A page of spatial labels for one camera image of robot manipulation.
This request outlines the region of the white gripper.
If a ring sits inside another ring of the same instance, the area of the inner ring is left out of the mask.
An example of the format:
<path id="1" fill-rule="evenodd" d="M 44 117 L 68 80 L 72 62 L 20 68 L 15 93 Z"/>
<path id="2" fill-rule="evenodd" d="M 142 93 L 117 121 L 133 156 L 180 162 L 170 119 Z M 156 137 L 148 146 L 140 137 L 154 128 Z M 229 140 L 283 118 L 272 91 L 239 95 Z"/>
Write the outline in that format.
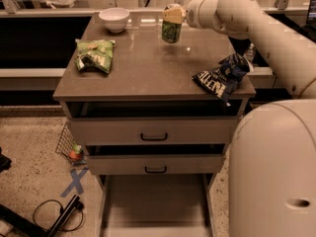
<path id="1" fill-rule="evenodd" d="M 182 6 L 163 11 L 163 20 L 181 24 L 185 19 L 191 28 L 218 29 L 220 21 L 216 13 L 218 0 L 192 0 L 185 10 Z"/>

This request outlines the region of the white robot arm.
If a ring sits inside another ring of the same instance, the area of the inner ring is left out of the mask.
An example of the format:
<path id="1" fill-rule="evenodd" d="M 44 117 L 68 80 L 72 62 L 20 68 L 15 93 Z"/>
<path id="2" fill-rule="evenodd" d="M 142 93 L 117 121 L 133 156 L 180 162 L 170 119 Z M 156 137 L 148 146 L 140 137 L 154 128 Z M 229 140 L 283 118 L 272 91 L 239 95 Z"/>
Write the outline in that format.
<path id="1" fill-rule="evenodd" d="M 165 21 L 248 39 L 291 99 L 257 107 L 230 145 L 229 236 L 316 237 L 316 45 L 257 0 L 193 0 Z"/>

